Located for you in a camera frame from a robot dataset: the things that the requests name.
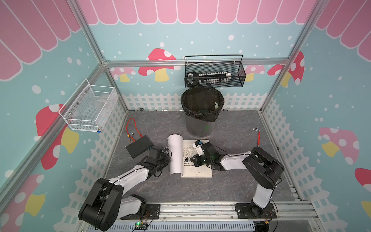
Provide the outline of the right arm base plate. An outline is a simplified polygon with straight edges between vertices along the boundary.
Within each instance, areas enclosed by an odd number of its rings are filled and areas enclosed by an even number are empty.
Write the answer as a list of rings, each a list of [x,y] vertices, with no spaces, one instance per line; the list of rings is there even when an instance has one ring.
[[[264,209],[259,208],[252,203],[237,203],[235,211],[238,219],[276,219],[277,211],[272,203],[269,203]]]

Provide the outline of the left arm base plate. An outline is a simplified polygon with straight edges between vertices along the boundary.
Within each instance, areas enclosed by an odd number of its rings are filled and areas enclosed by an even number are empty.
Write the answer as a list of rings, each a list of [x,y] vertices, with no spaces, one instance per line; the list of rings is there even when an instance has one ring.
[[[141,220],[152,220],[152,219],[159,219],[161,204],[147,204],[146,206],[142,206],[138,213],[130,214],[124,217],[121,217],[122,220],[129,220],[129,219],[141,219]]]

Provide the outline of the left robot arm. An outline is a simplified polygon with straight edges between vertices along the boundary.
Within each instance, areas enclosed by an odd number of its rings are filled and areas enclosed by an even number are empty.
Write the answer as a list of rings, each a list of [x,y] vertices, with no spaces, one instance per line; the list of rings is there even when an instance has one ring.
[[[93,184],[82,204],[78,218],[94,227],[107,231],[117,219],[125,217],[148,218],[151,210],[145,198],[132,194],[123,198],[136,185],[155,176],[170,163],[172,152],[168,148],[153,146],[149,155],[132,169],[111,179],[99,178]]]

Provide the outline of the sketch tutorial book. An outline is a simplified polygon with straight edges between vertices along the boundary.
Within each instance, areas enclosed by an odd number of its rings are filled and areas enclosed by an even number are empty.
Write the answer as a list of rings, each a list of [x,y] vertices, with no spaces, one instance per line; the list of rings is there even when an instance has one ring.
[[[206,165],[195,167],[190,158],[197,154],[193,143],[196,140],[184,140],[173,134],[168,137],[168,149],[171,151],[170,176],[179,174],[181,178],[211,178],[212,170]]]

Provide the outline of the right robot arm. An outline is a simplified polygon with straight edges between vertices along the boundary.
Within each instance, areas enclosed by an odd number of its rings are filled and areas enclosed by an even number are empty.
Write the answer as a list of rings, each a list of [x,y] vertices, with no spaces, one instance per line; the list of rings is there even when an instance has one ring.
[[[247,209],[241,208],[238,211],[246,212],[250,218],[262,218],[266,214],[272,215],[271,197],[275,187],[281,183],[281,175],[284,166],[280,161],[270,155],[261,147],[254,147],[251,151],[240,154],[220,154],[211,143],[203,143],[197,140],[193,147],[197,155],[190,158],[196,167],[203,165],[212,170],[229,171],[234,169],[248,170],[257,181],[255,195]]]

